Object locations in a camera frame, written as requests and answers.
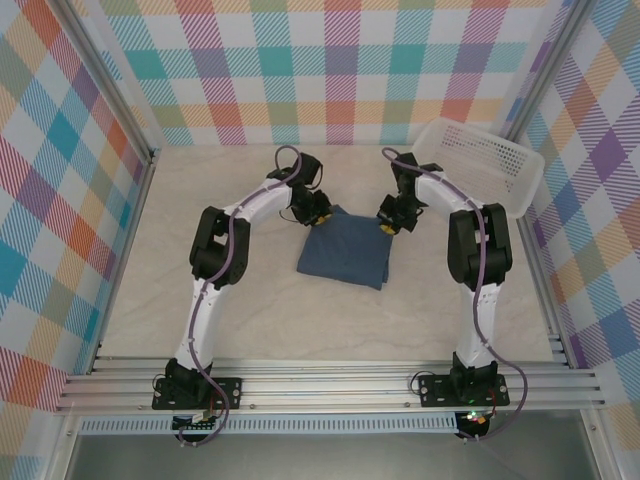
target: cable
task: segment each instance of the cable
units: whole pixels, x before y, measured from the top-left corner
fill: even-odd
[[[416,378],[418,378],[418,375],[420,375],[421,373],[428,373],[429,375],[435,375],[435,373],[433,373],[433,372],[431,372],[429,370],[420,370],[413,377],[411,377],[411,381],[409,382],[409,390],[411,390],[411,393],[413,393],[414,395],[418,395],[418,396],[420,396],[420,393],[416,392],[413,389],[413,382],[416,381]]]
[[[213,395],[211,395],[211,401],[209,402],[209,413],[210,413],[209,418],[211,417],[218,418],[216,417],[216,402],[213,398]]]
[[[297,159],[296,159],[296,163],[294,164],[294,171],[291,173],[291,175],[289,175],[287,178],[285,178],[284,180],[281,180],[277,183],[274,183],[273,185],[269,185],[268,187],[262,188],[260,190],[256,190],[255,192],[253,192],[251,195],[249,195],[247,198],[245,198],[244,200],[242,200],[238,206],[233,210],[233,212],[231,212],[231,215],[229,215],[229,233],[228,233],[228,237],[227,237],[227,242],[229,244],[229,252],[227,253],[227,258],[224,261],[224,264],[222,265],[222,268],[220,270],[218,270],[218,272],[216,272],[216,274],[211,277],[208,278],[204,281],[204,283],[202,284],[202,288],[200,288],[200,295],[198,295],[198,298],[196,300],[196,304],[193,308],[193,313],[191,314],[191,319],[189,321],[189,329],[188,329],[188,335],[187,335],[187,339],[189,342],[189,354],[191,355],[191,359],[193,360],[193,363],[196,367],[196,369],[198,370],[198,373],[200,373],[200,375],[202,375],[204,377],[204,379],[209,382],[209,384],[214,388],[214,390],[216,392],[218,392],[218,394],[222,397],[222,401],[224,403],[224,418],[222,419],[222,422],[220,422],[220,425],[218,426],[218,428],[216,428],[213,432],[211,432],[209,435],[207,435],[203,440],[199,441],[199,442],[187,442],[184,437],[182,436],[182,432],[184,431],[185,427],[182,427],[180,430],[178,430],[178,439],[180,440],[182,446],[184,445],[189,445],[191,447],[199,447],[201,445],[205,445],[207,443],[209,443],[210,441],[212,441],[214,438],[216,438],[220,432],[222,431],[222,429],[225,427],[225,425],[227,424],[227,420],[229,419],[229,411],[230,411],[230,407],[229,407],[229,398],[227,397],[227,394],[225,393],[225,391],[222,389],[222,387],[220,387],[220,385],[218,385],[218,383],[209,376],[209,374],[205,371],[205,369],[202,367],[202,365],[200,364],[200,360],[198,360],[198,356],[196,355],[196,352],[193,348],[193,332],[195,330],[195,325],[196,325],[196,318],[198,316],[198,310],[200,309],[200,304],[202,303],[202,300],[204,299],[204,294],[207,291],[207,287],[212,284],[213,282],[215,282],[216,280],[218,280],[220,277],[222,277],[222,275],[224,275],[224,273],[229,269],[229,266],[231,265],[231,259],[233,258],[233,254],[234,254],[234,241],[235,241],[235,230],[233,228],[234,226],[234,221],[235,218],[238,216],[238,214],[242,211],[243,208],[245,208],[249,203],[251,203],[253,200],[255,200],[256,198],[258,198],[260,195],[262,195],[263,193],[268,192],[271,189],[274,188],[278,188],[282,185],[286,185],[286,183],[288,181],[290,181],[291,179],[295,178],[296,175],[298,175],[300,173],[300,169],[302,168],[302,156],[300,154],[300,152],[298,151],[297,148],[291,146],[291,145],[282,145],[281,147],[278,147],[278,149],[276,150],[275,153],[275,163],[276,163],[276,168],[278,168],[279,170],[281,170],[279,164],[278,164],[278,155],[280,154],[280,152],[282,150],[285,149],[289,149],[289,150],[293,150],[295,152],[295,154],[297,155]]]
[[[522,411],[522,408],[524,407],[525,402],[527,401],[527,394],[529,393],[529,382],[527,379],[527,375],[524,373],[524,370],[522,370],[522,368],[520,368],[515,363],[509,360],[506,360],[501,355],[499,355],[498,352],[496,352],[493,349],[493,347],[489,344],[489,340],[487,340],[487,337],[484,336],[484,334],[482,333],[482,330],[480,329],[480,324],[478,319],[478,302],[480,301],[480,290],[482,289],[482,282],[484,280],[484,273],[487,265],[487,245],[485,243],[486,231],[484,227],[484,217],[482,216],[482,212],[480,211],[478,206],[475,203],[473,203],[471,198],[469,198],[467,194],[465,194],[462,190],[456,187],[453,183],[432,172],[427,172],[426,170],[423,170],[420,167],[414,167],[413,165],[406,165],[402,162],[399,162],[398,160],[396,160],[395,157],[391,156],[390,153],[394,154],[395,156],[400,155],[400,152],[398,152],[394,148],[384,147],[382,149],[382,155],[394,165],[397,165],[401,168],[405,168],[407,170],[412,170],[417,173],[421,173],[422,175],[426,175],[427,177],[433,180],[436,180],[437,182],[447,187],[449,190],[455,193],[456,196],[458,196],[458,198],[464,201],[473,210],[473,212],[476,214],[476,217],[478,218],[478,226],[480,229],[480,239],[482,241],[480,242],[480,269],[478,272],[478,282],[476,283],[476,290],[473,295],[473,326],[476,330],[476,334],[478,335],[478,337],[480,338],[480,341],[482,342],[482,345],[487,349],[487,351],[491,355],[493,355],[496,360],[498,360],[501,363],[504,363],[508,367],[513,368],[516,372],[520,374],[520,376],[522,377],[522,387],[523,387],[522,398],[520,399],[520,403],[518,403],[518,406],[513,412],[513,415],[509,417],[502,425],[500,425],[493,432],[488,433],[484,437],[475,437],[476,441],[488,440],[489,438],[495,437],[499,433],[503,432],[518,418],[518,416],[520,415],[520,412]],[[474,438],[468,434],[465,434],[464,432],[460,432],[460,433],[463,436]]]
[[[280,164],[278,163],[278,158],[276,157],[276,168],[278,170],[282,170],[282,168],[280,168]],[[324,165],[320,164],[320,179],[318,180],[318,183],[316,183],[315,185],[309,187],[310,191],[314,191],[317,190],[320,187],[320,184],[322,183],[322,179],[324,178]]]
[[[497,401],[496,401],[496,394],[493,393],[493,389],[489,389],[489,394],[491,395],[491,400],[493,401],[493,410],[491,410],[491,416],[495,417],[496,416],[496,406],[497,406]]]
[[[151,387],[153,388],[153,391],[156,393],[160,393],[160,391],[156,387],[156,380],[158,379],[158,377],[164,377],[164,375],[162,373],[159,373],[158,375],[153,377],[153,380],[151,380]]]
[[[278,212],[278,215],[280,215],[280,218],[281,218],[281,219],[286,220],[287,222],[291,222],[291,223],[298,223],[296,220],[291,220],[290,218],[285,218],[285,216],[284,216],[284,215],[282,215],[282,210],[280,210],[280,211]]]

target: blue cloth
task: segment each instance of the blue cloth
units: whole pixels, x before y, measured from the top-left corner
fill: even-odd
[[[336,205],[331,218],[311,228],[298,272],[382,290],[392,241],[377,218],[349,215]]]

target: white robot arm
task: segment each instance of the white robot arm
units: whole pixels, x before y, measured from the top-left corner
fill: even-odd
[[[305,226],[320,224],[331,215],[327,196],[311,186],[322,164],[305,153],[298,158],[294,167],[269,173],[243,200],[203,211],[189,255],[194,276],[189,322],[164,378],[154,382],[152,408],[208,408],[211,386],[201,372],[208,374],[211,369],[224,300],[247,268],[251,229],[286,208]]]
[[[394,159],[387,158],[392,161],[398,195],[387,195],[380,206],[378,218],[381,228],[394,235],[403,228],[413,231],[425,207],[449,222],[447,264],[451,276],[460,284],[462,331],[447,382],[458,404],[485,400],[487,391],[505,390],[500,388],[504,384],[504,377],[497,374],[497,362],[487,348],[493,340],[498,294],[512,266],[505,210],[499,204],[483,205],[470,198],[453,185],[436,164],[418,167],[412,153],[398,154]],[[483,217],[484,238],[480,235],[478,216],[471,205],[477,207]],[[486,256],[484,276],[475,305],[481,243]],[[442,400],[444,395],[436,397]],[[508,403],[506,395],[498,400]]]
[[[236,219],[244,220],[251,228],[257,228],[270,216],[276,215],[280,210],[288,208],[291,205],[292,189],[286,184],[270,189],[271,186],[277,183],[279,183],[277,179],[267,178],[258,188],[258,190],[266,190],[266,192],[249,203],[249,205],[236,216]],[[224,215],[231,215],[239,203],[240,202],[225,207],[223,210]],[[207,215],[208,212],[205,210],[205,213],[203,213],[204,221],[206,221]],[[191,309],[187,318],[191,318],[193,315],[193,309],[195,308],[196,301],[205,281],[206,278],[202,276],[196,276],[193,280]],[[231,288],[231,284],[218,286],[218,288],[216,288],[216,285],[213,283],[208,284],[206,287],[204,298],[196,314],[196,323],[193,332],[193,346],[201,365],[209,365],[213,359],[213,343],[215,332],[218,328],[218,320],[220,319],[224,299]],[[188,325],[185,328],[182,342],[175,354],[175,358],[178,360],[178,364],[187,369],[196,368],[189,352]]]

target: colorful plaid pattern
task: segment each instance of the colorful plaid pattern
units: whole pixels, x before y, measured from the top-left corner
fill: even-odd
[[[528,137],[546,160],[529,215],[562,321],[614,405],[619,462],[640,466],[638,2],[598,3]]]
[[[143,162],[45,0],[0,0],[0,66],[0,478],[29,479],[91,353]]]
[[[127,102],[127,104],[129,105],[129,108],[131,109],[133,116],[138,122],[140,130],[142,131],[147,143],[150,146],[155,148],[160,147],[160,145],[157,144],[156,140],[153,138],[149,125],[146,119],[144,118],[144,116],[142,115],[142,112],[140,111],[140,107],[136,105],[133,99],[133,95],[131,94],[131,90],[129,89],[129,87],[127,86],[127,83],[122,78],[122,74],[120,73],[120,70],[118,69],[118,66],[116,65],[115,61],[113,60],[113,56],[111,55],[111,52],[107,48],[102,37],[98,34],[98,30],[95,26],[95,23],[93,22],[93,19],[89,17],[89,12],[86,9],[84,0],[71,0],[71,3],[75,7],[80,18],[82,19],[82,23],[84,24],[84,27],[87,33],[89,34],[91,41],[93,42],[98,52],[100,52],[100,55],[102,56],[102,59],[104,60],[104,63],[107,66],[107,69],[109,70],[109,73],[111,74],[113,81],[116,83],[118,89],[122,93],[122,96],[125,102]]]
[[[520,86],[520,90],[518,91],[518,96],[513,102],[511,110],[509,110],[509,115],[507,115],[507,120],[502,126],[502,129],[500,130],[501,136],[506,137],[507,133],[509,132],[509,129],[513,125],[513,121],[520,113],[522,103],[527,98],[529,93],[531,93],[531,90],[533,89],[533,86],[535,85],[538,75],[540,73],[540,69],[542,65],[544,65],[544,62],[549,57],[549,53],[551,52],[551,47],[553,45],[553,42],[555,42],[556,38],[558,37],[558,34],[562,30],[564,22],[567,19],[567,16],[569,14],[569,11],[573,3],[574,3],[574,0],[562,1],[562,6],[558,10],[556,17],[553,20],[553,24],[551,25],[551,28],[549,29],[546,37],[544,38],[544,42],[542,42],[542,46],[540,47],[540,50],[536,55],[536,59],[533,61],[533,63],[531,64],[531,68],[527,72],[525,81]]]
[[[100,1],[173,145],[401,144],[437,116],[488,125],[547,3]]]

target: white vent strip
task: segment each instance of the white vent strip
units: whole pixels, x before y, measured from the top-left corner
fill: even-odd
[[[173,434],[168,415],[85,417],[80,435]],[[210,433],[211,430],[192,430]],[[453,413],[353,415],[232,415],[225,434],[455,433]]]

